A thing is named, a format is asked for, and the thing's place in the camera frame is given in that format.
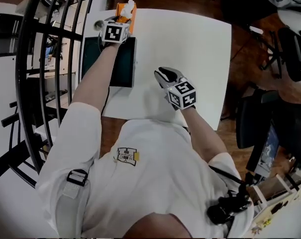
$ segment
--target wooden floor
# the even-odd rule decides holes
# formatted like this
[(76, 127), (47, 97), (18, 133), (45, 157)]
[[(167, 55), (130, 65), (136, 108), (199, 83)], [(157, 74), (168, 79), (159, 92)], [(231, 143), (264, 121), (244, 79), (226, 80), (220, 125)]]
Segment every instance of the wooden floor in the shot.
[[(118, 2), (127, 2), (128, 0), (108, 0), (107, 9), (115, 9)], [(134, 0), (138, 8), (157, 8), (170, 9), (184, 12), (195, 13), (211, 18), (223, 20), (220, 0)], [(277, 14), (273, 14), (258, 22), (254, 26), (262, 28), (265, 33), (269, 30), (277, 31), (283, 27), (278, 19)], [(239, 49), (242, 50), (231, 60), (228, 89), (223, 107), (223, 115), (226, 116), (231, 110), (233, 93), (236, 93), (248, 82), (256, 83), (260, 88), (265, 90), (278, 90), (280, 96), (291, 103), (301, 103), (301, 82), (293, 82), (287, 75), (286, 70), (283, 71), (282, 79), (273, 77), (273, 70), (261, 71), (258, 66), (267, 58), (266, 51), (254, 39), (250, 39), (250, 34), (242, 28), (232, 26), (232, 47), (231, 57), (233, 57)], [(270, 36), (266, 34), (266, 39), (271, 41)], [(102, 154), (110, 151), (111, 146), (115, 143), (121, 126), (125, 123), (122, 119), (102, 118)], [(236, 144), (235, 121), (224, 120), (220, 122), (217, 133), (220, 135), (228, 152), (232, 156), (235, 165), (242, 178), (245, 178), (245, 169), (247, 161), (250, 157), (252, 148), (238, 149)], [(286, 159), (283, 149), (279, 150), (279, 154), (275, 159), (274, 168), (271, 177), (260, 185), (261, 191), (265, 197), (271, 197), (273, 194), (282, 191), (277, 179), (274, 177), (277, 173), (284, 177), (292, 164)], [(250, 190), (252, 199), (258, 200), (253, 190)]]

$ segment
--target white t-shirt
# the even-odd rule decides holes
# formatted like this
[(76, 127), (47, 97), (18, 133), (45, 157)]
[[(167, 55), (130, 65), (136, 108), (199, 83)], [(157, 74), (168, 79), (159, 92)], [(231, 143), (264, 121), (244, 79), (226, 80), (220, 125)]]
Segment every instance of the white t-shirt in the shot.
[[(36, 184), (45, 218), (55, 230), (61, 180), (73, 169), (89, 167), (91, 187), (83, 237), (122, 237), (150, 213), (175, 215), (192, 237), (241, 237), (248, 230), (253, 207), (235, 217), (230, 231), (208, 218), (208, 207), (227, 196), (229, 189), (237, 191), (239, 185), (209, 168), (193, 150), (190, 135), (181, 126), (130, 120), (110, 153), (101, 159), (100, 136), (99, 110), (71, 104)], [(215, 156), (209, 165), (240, 178), (228, 153)]]

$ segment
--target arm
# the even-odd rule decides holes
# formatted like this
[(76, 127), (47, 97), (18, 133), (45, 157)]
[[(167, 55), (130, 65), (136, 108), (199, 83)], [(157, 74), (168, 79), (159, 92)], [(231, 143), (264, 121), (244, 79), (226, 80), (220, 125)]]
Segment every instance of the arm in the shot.
[(191, 134), (194, 150), (209, 163), (216, 155), (227, 152), (221, 138), (193, 107), (181, 110)]
[(119, 44), (112, 44), (101, 52), (97, 61), (76, 88), (73, 103), (85, 103), (96, 107), (100, 112), (102, 111), (118, 48)]

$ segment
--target person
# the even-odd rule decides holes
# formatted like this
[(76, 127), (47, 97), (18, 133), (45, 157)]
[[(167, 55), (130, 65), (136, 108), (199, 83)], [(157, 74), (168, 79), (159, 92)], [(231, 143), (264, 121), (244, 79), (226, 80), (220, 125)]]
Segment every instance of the person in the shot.
[[(177, 111), (190, 134), (176, 124), (129, 120), (111, 151), (100, 158), (101, 111), (118, 48), (106, 47), (83, 77), (41, 169), (36, 190), (45, 218), (57, 232), (57, 226), (68, 230), (61, 225), (64, 218), (58, 221), (63, 212), (66, 219), (80, 221), (81, 236), (88, 238), (243, 236), (253, 207), (221, 226), (206, 214), (219, 197), (237, 192), (239, 186), (209, 165), (240, 175), (220, 137), (195, 108)], [(89, 185), (84, 209), (75, 214), (69, 208), (59, 210), (58, 204), (63, 194), (77, 196), (65, 186), (74, 169), (88, 172)]]

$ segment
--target black railing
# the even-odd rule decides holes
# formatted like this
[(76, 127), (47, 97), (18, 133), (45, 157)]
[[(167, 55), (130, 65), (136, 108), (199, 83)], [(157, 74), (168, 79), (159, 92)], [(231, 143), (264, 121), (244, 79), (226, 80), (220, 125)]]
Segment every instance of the black railing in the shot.
[[(43, 160), (40, 156), (40, 152), (44, 154), (48, 154), (46, 150), (43, 150), (39, 147), (37, 143), (38, 135), (34, 133), (32, 128), (32, 109), (29, 108), (29, 102), (31, 99), (31, 90), (29, 89), (26, 79), (27, 79), (27, 51), (28, 51), (28, 42), (29, 36), (32, 32), (43, 33), (42, 37), (42, 45), (40, 52), (40, 68), (39, 68), (39, 96), (40, 96), (40, 105), (41, 105), (41, 113), (43, 118), (43, 124), (45, 128), (45, 134), (47, 138), (48, 149), (53, 146), (52, 136), (49, 128), (49, 115), (48, 109), (46, 107), (45, 101), (45, 51), (46, 51), (46, 43), (49, 35), (57, 36), (57, 49), (55, 53), (56, 63), (55, 63), (55, 101), (56, 101), (56, 115), (58, 124), (61, 124), (63, 119), (63, 114), (61, 112), (61, 101), (60, 101), (60, 54), (62, 47), (62, 39), (68, 38), (70, 39), (70, 48), (69, 48), (69, 59), (68, 59), (68, 103), (70, 104), (72, 101), (72, 62), (73, 62), (73, 49), (74, 49), (74, 41), (81, 42), (83, 41), (83, 34), (76, 33), (77, 21), (80, 14), (80, 9), (83, 0), (78, 1), (78, 6), (76, 8), (75, 17), (73, 20), (72, 31), (68, 31), (64, 29), (65, 20), (68, 12), (68, 7), (72, 0), (66, 0), (64, 5), (64, 10), (62, 14), (62, 19), (60, 23), (60, 27), (54, 27), (51, 25), (51, 19), (53, 15), (53, 11), (55, 9), (55, 2), (57, 0), (52, 0), (51, 5), (48, 10), (48, 14), (46, 16), (45, 23), (34, 23), (35, 12), (40, 0), (30, 0), (23, 20), (18, 38), (18, 48), (16, 55), (16, 69), (15, 69), (15, 86), (16, 86), (16, 100), (17, 100), (17, 111), (19, 117), (19, 130), (22, 125), (25, 132), (25, 144), (27, 146), (27, 150), (32, 159), (33, 165), (27, 163), (26, 165), (30, 168), (36, 170), (37, 173), (40, 172), (43, 166)], [(87, 13), (90, 10), (92, 4), (92, 0), (88, 0), (87, 11), (85, 15), (85, 20), (83, 24), (83, 28), (85, 27), (85, 21)], [(10, 121), (16, 121), (16, 116), (10, 118)], [(21, 178), (25, 177), (25, 174), (19, 170), (17, 167), (10, 167), (14, 170), (16, 174), (18, 174)], [(35, 185), (35, 182), (31, 179), (26, 180), (31, 186)]]

